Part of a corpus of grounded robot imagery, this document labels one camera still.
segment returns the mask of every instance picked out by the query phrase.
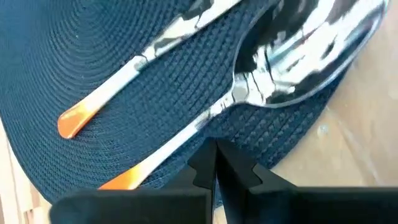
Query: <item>blue placemat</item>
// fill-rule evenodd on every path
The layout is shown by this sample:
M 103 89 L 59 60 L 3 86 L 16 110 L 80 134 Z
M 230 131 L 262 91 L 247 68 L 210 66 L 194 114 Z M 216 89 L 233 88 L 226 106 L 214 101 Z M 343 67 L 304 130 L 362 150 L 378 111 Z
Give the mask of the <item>blue placemat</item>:
M 148 44 L 192 0 L 0 1 L 0 116 L 22 168 L 49 201 L 94 189 L 155 151 L 229 88 L 239 39 L 267 1 L 243 1 L 118 94 L 75 139 L 57 118 Z M 336 82 L 299 105 L 236 106 L 186 143 L 144 185 L 160 187 L 206 136 L 266 167 L 316 120 Z

